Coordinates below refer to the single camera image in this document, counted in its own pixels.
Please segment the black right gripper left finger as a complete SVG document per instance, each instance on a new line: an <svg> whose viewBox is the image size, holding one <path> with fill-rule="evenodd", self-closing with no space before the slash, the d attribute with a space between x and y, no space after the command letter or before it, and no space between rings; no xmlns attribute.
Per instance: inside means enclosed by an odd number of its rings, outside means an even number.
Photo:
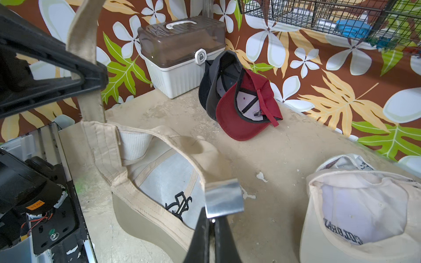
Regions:
<svg viewBox="0 0 421 263"><path fill-rule="evenodd" d="M183 263L210 263L210 230L210 220L203 207Z"/></svg>

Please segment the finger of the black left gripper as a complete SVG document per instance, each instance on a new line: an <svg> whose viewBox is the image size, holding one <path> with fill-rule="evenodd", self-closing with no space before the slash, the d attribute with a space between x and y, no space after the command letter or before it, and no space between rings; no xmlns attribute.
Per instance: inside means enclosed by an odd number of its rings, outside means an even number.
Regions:
<svg viewBox="0 0 421 263"><path fill-rule="evenodd" d="M35 80L27 61L18 54L47 62L76 74ZM89 62L66 50L65 44L1 7L1 118L58 100L99 91L108 84L103 64Z"/></svg>

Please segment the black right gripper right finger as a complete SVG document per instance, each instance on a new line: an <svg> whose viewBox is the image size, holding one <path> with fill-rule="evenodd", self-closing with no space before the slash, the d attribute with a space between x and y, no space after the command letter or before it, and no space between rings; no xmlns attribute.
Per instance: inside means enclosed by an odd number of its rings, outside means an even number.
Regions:
<svg viewBox="0 0 421 263"><path fill-rule="evenodd" d="M216 263L242 263L227 217L212 219Z"/></svg>

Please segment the beige baseball cap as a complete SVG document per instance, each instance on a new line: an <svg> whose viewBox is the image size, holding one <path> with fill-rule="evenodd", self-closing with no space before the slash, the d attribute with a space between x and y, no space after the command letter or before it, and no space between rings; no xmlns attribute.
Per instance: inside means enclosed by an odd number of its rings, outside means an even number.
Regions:
<svg viewBox="0 0 421 263"><path fill-rule="evenodd" d="M101 90L77 99L87 149L111 188L119 225L183 263L205 207L210 263L216 263L212 219L244 210L239 181L227 160L204 138L183 136L167 126L139 129L108 122Z"/></svg>

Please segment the red baseball cap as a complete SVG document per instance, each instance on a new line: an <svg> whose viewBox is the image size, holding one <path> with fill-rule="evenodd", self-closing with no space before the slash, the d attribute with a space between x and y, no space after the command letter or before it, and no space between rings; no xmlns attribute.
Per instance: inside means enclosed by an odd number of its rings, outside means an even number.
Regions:
<svg viewBox="0 0 421 263"><path fill-rule="evenodd" d="M237 82L220 99L216 118L223 131L237 141L250 140L283 120L270 81L247 69L241 70Z"/></svg>

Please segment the dark grey baseball cap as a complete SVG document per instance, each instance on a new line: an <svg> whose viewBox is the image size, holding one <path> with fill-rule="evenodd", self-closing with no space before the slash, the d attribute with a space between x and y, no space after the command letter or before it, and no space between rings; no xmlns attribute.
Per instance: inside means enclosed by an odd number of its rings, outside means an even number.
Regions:
<svg viewBox="0 0 421 263"><path fill-rule="evenodd" d="M214 59L211 67L213 81L206 105L207 115L211 119L217 120L216 109L218 103L225 93L237 82L242 69L243 65L239 61L236 53L231 50L220 53Z"/></svg>

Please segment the black baseball cap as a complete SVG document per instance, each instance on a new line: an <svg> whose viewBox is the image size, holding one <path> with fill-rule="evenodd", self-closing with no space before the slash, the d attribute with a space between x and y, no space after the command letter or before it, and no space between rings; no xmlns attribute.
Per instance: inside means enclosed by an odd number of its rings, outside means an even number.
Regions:
<svg viewBox="0 0 421 263"><path fill-rule="evenodd" d="M198 98L201 106L206 110L207 99L209 95L209 91L213 81L213 73L211 73L211 67L214 60L206 60L205 61L205 73L201 80L199 90L198 90Z"/></svg>

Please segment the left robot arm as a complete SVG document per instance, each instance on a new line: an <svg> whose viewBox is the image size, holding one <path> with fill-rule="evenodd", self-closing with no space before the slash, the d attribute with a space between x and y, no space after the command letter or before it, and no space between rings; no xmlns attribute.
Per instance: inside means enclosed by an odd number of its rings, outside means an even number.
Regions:
<svg viewBox="0 0 421 263"><path fill-rule="evenodd" d="M103 2L39 1L44 32L1 3L1 262L94 263L63 153L58 101L94 99L110 58L96 46Z"/></svg>

